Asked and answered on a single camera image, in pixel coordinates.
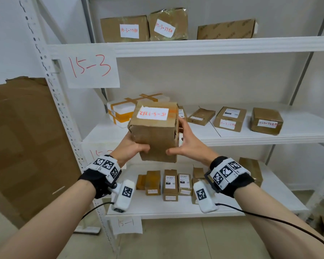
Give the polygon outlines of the person's left hand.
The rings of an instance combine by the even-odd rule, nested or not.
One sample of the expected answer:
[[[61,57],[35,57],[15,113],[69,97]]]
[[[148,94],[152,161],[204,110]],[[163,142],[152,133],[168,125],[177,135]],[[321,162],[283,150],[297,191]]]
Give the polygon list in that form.
[[[139,143],[134,142],[131,132],[128,131],[119,145],[111,152],[110,156],[117,160],[121,168],[136,155],[134,151],[135,144]]]

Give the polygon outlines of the brown cardboard box white label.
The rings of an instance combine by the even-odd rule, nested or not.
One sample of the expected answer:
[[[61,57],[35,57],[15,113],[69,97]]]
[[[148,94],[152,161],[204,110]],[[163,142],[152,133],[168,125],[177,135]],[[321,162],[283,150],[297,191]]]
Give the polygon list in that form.
[[[140,152],[142,161],[176,163],[176,155],[167,155],[179,146],[179,106],[177,102],[138,102],[128,124],[135,143],[150,146]]]

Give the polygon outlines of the person's right forearm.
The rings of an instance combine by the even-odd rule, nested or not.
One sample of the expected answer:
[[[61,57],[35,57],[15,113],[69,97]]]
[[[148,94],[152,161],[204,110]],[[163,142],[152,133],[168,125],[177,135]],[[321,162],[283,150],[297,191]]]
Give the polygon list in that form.
[[[324,241],[322,235],[255,183],[238,188],[233,195],[242,210],[292,223]],[[324,244],[309,234],[284,223],[247,217],[274,259],[324,259]]]

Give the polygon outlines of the small flat cardboard box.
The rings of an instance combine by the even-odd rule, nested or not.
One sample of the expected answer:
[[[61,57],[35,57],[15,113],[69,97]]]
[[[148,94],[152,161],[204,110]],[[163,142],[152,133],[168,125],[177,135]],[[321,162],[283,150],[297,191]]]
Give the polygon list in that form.
[[[215,110],[207,110],[203,108],[197,109],[193,114],[187,117],[187,121],[192,124],[206,126],[215,116]]]

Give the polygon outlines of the white foam box orange tape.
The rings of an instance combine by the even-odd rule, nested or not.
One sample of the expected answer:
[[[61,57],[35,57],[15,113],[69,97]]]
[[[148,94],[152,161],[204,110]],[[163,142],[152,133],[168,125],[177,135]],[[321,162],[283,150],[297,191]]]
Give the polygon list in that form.
[[[108,115],[111,121],[120,128],[126,128],[132,118],[134,109],[138,102],[169,102],[170,97],[162,93],[146,95],[140,94],[138,97],[127,97],[107,102]]]

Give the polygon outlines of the partly hidden paper shelf sign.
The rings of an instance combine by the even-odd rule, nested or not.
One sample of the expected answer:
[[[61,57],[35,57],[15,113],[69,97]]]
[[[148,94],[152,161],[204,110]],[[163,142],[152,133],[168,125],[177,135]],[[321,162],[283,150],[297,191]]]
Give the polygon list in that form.
[[[119,143],[87,143],[82,142],[81,147],[88,164],[94,162],[98,157],[110,155]]]

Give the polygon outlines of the black marker wristband left wrist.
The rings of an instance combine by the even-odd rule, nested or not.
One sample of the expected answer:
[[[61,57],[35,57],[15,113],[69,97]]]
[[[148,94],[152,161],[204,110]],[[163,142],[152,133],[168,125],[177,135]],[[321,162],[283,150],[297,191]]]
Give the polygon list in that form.
[[[117,180],[122,170],[111,155],[102,155],[90,163],[78,180],[89,181],[95,188],[95,199],[103,198],[117,188]]]

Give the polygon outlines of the black marker wristband wrist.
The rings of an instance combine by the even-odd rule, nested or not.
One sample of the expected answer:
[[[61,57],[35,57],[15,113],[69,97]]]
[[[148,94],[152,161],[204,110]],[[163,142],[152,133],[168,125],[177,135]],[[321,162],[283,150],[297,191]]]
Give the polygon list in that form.
[[[117,180],[122,170],[111,155],[102,155],[90,163],[78,180],[89,181],[95,188],[95,199],[103,198],[117,188]]]
[[[204,177],[216,193],[232,198],[237,189],[255,182],[250,171],[232,158],[224,156],[216,157],[211,162]]]

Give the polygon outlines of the black marker wristband right wrist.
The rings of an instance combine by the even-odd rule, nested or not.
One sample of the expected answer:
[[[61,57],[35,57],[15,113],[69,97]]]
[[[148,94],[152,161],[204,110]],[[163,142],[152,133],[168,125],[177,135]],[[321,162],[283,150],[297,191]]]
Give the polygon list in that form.
[[[204,177],[216,193],[232,198],[237,189],[255,182],[250,171],[232,158],[224,156],[216,157],[211,162]]]

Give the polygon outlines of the plain tall cardboard box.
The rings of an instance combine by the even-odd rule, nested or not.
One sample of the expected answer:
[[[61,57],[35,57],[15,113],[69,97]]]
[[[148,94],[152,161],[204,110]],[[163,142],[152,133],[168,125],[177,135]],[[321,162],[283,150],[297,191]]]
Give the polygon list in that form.
[[[254,179],[255,184],[258,187],[261,187],[263,183],[263,176],[258,160],[240,157],[239,164],[251,173],[251,177]]]

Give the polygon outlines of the large white paper shelf sign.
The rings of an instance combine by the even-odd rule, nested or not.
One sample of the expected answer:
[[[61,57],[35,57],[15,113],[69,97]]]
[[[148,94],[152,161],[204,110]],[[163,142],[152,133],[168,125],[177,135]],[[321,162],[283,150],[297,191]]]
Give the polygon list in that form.
[[[59,53],[70,89],[119,88],[116,54],[105,47],[69,47]]]

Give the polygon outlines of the taped brown box handwritten label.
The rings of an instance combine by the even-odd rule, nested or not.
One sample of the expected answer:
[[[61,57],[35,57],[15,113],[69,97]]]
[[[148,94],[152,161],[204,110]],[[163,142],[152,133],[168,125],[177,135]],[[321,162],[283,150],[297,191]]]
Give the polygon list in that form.
[[[254,132],[276,136],[280,134],[283,123],[277,110],[258,107],[252,110],[250,129]]]

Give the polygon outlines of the white metal shelving rack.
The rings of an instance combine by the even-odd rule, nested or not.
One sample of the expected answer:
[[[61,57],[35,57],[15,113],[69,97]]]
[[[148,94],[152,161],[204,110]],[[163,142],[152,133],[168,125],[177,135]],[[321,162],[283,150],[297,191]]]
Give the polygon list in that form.
[[[59,77],[59,74],[65,77],[70,74],[70,70],[65,69],[64,54],[75,56],[83,52],[86,56],[94,56],[96,51],[104,51],[104,57],[109,56],[109,65],[112,63],[117,67],[117,58],[324,52],[324,37],[66,44],[61,30],[42,0],[17,1],[81,173],[86,170],[88,163],[81,149],[79,129],[71,117],[69,102]]]

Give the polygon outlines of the wide cardboard box handwritten label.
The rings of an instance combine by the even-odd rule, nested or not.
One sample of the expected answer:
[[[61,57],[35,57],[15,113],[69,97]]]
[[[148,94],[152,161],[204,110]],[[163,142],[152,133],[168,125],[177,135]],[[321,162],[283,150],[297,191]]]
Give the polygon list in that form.
[[[100,19],[105,43],[149,42],[147,16],[111,17]]]

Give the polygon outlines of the shiny taped cardboard box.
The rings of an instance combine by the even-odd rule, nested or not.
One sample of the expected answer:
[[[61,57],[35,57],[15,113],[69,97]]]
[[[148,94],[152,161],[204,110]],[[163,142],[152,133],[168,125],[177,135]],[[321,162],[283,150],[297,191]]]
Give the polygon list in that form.
[[[187,40],[188,12],[185,8],[162,9],[147,16],[150,41]]]

